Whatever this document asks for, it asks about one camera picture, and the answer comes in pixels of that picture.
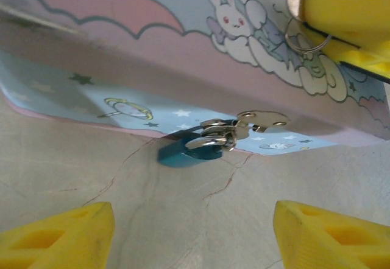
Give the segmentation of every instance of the gray floor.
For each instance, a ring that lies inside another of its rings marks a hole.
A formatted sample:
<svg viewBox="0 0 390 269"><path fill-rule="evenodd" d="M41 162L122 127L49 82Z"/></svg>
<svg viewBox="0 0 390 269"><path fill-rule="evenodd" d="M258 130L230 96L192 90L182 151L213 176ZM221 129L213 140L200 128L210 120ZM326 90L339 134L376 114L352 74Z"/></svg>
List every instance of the gray floor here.
<svg viewBox="0 0 390 269"><path fill-rule="evenodd" d="M390 225L390 143L276 157L232 152L173 170L167 141L16 114L0 100L0 230L110 201L108 268L281 269L275 202Z"/></svg>

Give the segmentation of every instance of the white bunny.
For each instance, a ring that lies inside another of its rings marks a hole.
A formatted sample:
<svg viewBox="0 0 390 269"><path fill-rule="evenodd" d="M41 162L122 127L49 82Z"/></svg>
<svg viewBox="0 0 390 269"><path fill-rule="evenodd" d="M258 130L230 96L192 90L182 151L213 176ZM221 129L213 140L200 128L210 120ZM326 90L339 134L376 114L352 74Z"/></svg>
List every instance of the white bunny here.
<svg viewBox="0 0 390 269"><path fill-rule="evenodd" d="M215 34L211 39L215 47L224 53L228 53L233 59L243 63L258 66L258 63L249 49L248 37L252 31L248 20L236 8L234 0L210 0L215 7L215 14L219 25L226 32L223 43L218 43Z"/></svg>

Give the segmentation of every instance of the printed design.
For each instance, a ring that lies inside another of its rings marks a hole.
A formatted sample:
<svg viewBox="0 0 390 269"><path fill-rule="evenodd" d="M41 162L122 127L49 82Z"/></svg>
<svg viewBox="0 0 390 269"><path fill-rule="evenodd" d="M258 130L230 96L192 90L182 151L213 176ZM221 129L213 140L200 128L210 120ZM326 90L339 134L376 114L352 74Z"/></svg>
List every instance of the printed design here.
<svg viewBox="0 0 390 269"><path fill-rule="evenodd" d="M295 144L286 144L286 143L272 143L259 146L261 149L288 149L295 146Z"/></svg>
<svg viewBox="0 0 390 269"><path fill-rule="evenodd" d="M98 79L94 79L93 87L80 86L69 79L71 76L71 72L38 65L0 51L0 88L17 111L30 116L46 115L51 118L71 119L105 128L122 128L124 131L130 130L133 133L152 137L162 137L187 130L212 118L234 119L231 115L146 94ZM44 83L50 85L52 89L61 89L61 91L55 93L36 91L30 87L31 82ZM108 109L112 111L102 115L102 110ZM306 144L300 143L307 140L309 142ZM248 138L238 141L237 149L262 155L279 155L286 152L300 152L303 150L302 147L319 148L330 145L335 143L279 128L268 128L262 134L251 131Z"/></svg>
<svg viewBox="0 0 390 269"><path fill-rule="evenodd" d="M99 115L98 118L111 117L116 115L126 115L142 120L152 120L152 111L125 99L107 98L104 102L112 107L115 112Z"/></svg>
<svg viewBox="0 0 390 269"><path fill-rule="evenodd" d="M77 24L104 20L116 24L134 38L138 38L147 28L153 26L168 27L182 32L182 26L176 17L154 0L39 1L50 12L66 14ZM151 14L145 14L144 8Z"/></svg>
<svg viewBox="0 0 390 269"><path fill-rule="evenodd" d="M288 48L284 30L291 17L285 0L37 1L48 12L65 15L76 24L105 21L124 29L134 39L151 27L172 29L179 34L178 38L192 32L203 33L219 52L275 74L311 96L328 94L337 102L351 97L358 103L374 96L377 104L385 104L385 92L378 90L374 79L338 66L321 53L300 55ZM299 30L292 40L307 46ZM378 119L375 112L370 112Z"/></svg>
<svg viewBox="0 0 390 269"><path fill-rule="evenodd" d="M91 81L92 77L89 76L83 76L78 73L74 73L72 77L69 78L70 80L74 80L81 85L93 85L93 82Z"/></svg>
<svg viewBox="0 0 390 269"><path fill-rule="evenodd" d="M284 33L268 18L267 10L259 0L210 2L215 17L209 16L206 23L219 52L274 73L290 85L304 88L312 96L328 94L337 102L346 99L347 85L340 68L325 55L300 55L289 49ZM293 40L301 47L308 47L299 33Z"/></svg>
<svg viewBox="0 0 390 269"><path fill-rule="evenodd" d="M30 85L31 88L37 89L42 93L54 93L50 85L44 85L39 82L32 82Z"/></svg>
<svg viewBox="0 0 390 269"><path fill-rule="evenodd" d="M147 124L144 124L145 126L149 126L149 127L158 127L159 124L156 124L156 123L147 123Z"/></svg>

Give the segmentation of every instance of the padlock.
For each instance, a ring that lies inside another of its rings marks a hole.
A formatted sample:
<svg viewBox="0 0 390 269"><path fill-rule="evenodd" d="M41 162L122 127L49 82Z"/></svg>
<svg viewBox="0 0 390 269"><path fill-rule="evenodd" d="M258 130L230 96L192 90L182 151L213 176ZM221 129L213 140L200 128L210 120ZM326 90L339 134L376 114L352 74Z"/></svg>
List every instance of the padlock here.
<svg viewBox="0 0 390 269"><path fill-rule="evenodd" d="M168 167L190 167L222 157L223 136L190 134L158 151L158 162Z"/></svg>

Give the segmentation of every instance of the pastel illustration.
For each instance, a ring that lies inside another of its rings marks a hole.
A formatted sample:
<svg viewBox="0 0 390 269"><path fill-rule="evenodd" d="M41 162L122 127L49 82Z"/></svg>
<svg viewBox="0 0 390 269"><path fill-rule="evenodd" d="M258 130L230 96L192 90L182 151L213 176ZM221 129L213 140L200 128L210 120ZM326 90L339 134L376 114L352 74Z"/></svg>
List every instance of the pastel illustration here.
<svg viewBox="0 0 390 269"><path fill-rule="evenodd" d="M84 76L78 73L74 73L73 76L70 77L69 79L74 80L75 82L78 82L81 85L93 85L93 82L91 81L92 77Z"/></svg>
<svg viewBox="0 0 390 269"><path fill-rule="evenodd" d="M158 123L152 123L152 122L149 122L147 124L144 124L145 126L149 126L149 127L158 127Z"/></svg>
<svg viewBox="0 0 390 269"><path fill-rule="evenodd" d="M339 66L322 54L292 51L285 41L284 31L268 17L260 0L209 1L214 7L214 16L208 16L205 22L213 46L219 52L275 74L312 96L328 94L337 102L346 99L347 84ZM282 13L287 23L290 18ZM308 47L308 42L298 32L292 39L299 46Z"/></svg>
<svg viewBox="0 0 390 269"><path fill-rule="evenodd" d="M163 25L182 31L180 22L164 6L154 0L42 0L51 11L67 11L78 24L106 20L121 25L137 37L150 25Z"/></svg>
<svg viewBox="0 0 390 269"><path fill-rule="evenodd" d="M295 144L286 144L286 143L272 143L259 146L261 149L288 149L295 146Z"/></svg>
<svg viewBox="0 0 390 269"><path fill-rule="evenodd" d="M104 102L114 109L114 112L98 116L98 118L126 115L142 120L152 120L152 111L136 103L128 102L125 99L107 98Z"/></svg>

